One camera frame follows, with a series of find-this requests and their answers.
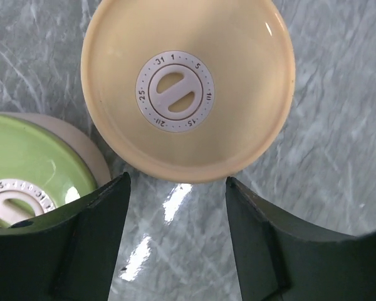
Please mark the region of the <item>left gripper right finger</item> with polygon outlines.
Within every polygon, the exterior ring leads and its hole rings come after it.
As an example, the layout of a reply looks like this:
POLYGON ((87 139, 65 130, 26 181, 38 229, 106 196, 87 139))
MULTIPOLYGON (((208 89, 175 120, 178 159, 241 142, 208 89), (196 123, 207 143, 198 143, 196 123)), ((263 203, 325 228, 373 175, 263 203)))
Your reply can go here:
POLYGON ((322 228, 233 177, 226 207, 243 300, 376 300, 376 231, 322 228))

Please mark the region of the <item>orange round lid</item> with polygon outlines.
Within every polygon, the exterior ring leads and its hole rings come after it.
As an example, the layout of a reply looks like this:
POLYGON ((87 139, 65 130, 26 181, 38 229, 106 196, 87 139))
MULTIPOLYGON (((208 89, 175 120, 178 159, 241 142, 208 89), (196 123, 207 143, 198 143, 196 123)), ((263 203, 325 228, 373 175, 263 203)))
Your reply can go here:
POLYGON ((81 84, 124 161, 159 179, 209 182, 273 143, 293 100, 295 56, 271 1, 102 1, 81 84))

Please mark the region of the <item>green round lid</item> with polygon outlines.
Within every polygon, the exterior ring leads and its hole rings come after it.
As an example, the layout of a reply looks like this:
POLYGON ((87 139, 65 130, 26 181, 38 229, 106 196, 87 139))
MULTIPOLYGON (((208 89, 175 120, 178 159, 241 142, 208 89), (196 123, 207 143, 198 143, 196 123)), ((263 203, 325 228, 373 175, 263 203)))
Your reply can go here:
POLYGON ((96 187, 85 162, 59 137, 0 115, 0 228, 53 211, 96 187))

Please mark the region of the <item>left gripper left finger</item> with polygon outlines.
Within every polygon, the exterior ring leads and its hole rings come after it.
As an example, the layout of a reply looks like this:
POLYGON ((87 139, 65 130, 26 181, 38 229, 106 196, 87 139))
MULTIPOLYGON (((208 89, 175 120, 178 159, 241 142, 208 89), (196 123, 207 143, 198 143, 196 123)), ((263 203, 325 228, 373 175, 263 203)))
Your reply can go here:
POLYGON ((0 300, 107 300, 130 192, 123 173, 76 201, 0 228, 0 300))

